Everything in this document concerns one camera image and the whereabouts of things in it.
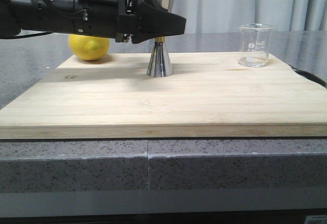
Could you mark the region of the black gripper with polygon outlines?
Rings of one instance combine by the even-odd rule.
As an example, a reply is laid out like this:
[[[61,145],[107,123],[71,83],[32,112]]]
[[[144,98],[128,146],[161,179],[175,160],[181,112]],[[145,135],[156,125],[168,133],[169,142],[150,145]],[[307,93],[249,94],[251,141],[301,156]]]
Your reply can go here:
[[[128,8],[128,2],[134,8]],[[69,33],[105,37],[123,42],[131,36],[134,44],[163,36],[182,35],[186,18],[155,8],[143,0],[71,0]]]

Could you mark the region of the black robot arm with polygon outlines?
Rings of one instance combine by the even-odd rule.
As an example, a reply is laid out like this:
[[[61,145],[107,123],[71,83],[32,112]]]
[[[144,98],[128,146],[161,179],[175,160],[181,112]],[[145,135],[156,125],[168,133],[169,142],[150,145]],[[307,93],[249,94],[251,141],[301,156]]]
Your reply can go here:
[[[181,35],[186,19],[154,0],[1,0],[1,39],[66,33],[141,43]]]

